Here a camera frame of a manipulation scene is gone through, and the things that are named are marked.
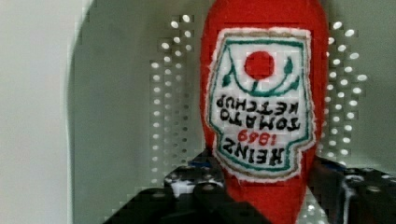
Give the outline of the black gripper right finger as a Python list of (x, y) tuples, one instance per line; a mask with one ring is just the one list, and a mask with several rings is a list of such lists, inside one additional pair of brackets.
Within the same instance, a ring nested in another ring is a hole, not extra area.
[(330, 224), (396, 224), (394, 175), (316, 156), (307, 186)]

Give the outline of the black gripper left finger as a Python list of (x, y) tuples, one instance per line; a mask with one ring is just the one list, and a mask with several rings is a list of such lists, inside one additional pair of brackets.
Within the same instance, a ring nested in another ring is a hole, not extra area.
[(161, 188), (144, 189), (104, 224), (271, 224), (226, 192), (219, 164), (206, 149), (177, 167)]

